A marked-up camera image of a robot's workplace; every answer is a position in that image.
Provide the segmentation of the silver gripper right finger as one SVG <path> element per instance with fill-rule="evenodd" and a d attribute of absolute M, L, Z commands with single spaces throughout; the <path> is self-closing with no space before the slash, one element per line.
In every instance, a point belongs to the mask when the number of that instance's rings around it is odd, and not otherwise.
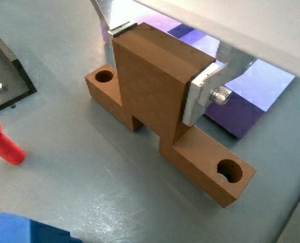
<path fill-rule="evenodd" d="M 230 99 L 232 91 L 224 86 L 239 77 L 256 58 L 220 42 L 212 62 L 191 79 L 182 122 L 192 126 L 203 115 L 210 103 L 223 105 Z"/>

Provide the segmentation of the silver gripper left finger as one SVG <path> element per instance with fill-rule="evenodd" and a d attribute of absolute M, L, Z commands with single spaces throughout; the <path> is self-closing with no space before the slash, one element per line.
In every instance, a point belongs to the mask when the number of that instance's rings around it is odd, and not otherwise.
<path fill-rule="evenodd" d="M 129 9 L 132 0 L 89 0 L 89 2 L 100 21 L 107 63 L 115 66 L 112 37 L 136 25 L 131 14 L 123 10 L 124 7 Z"/>

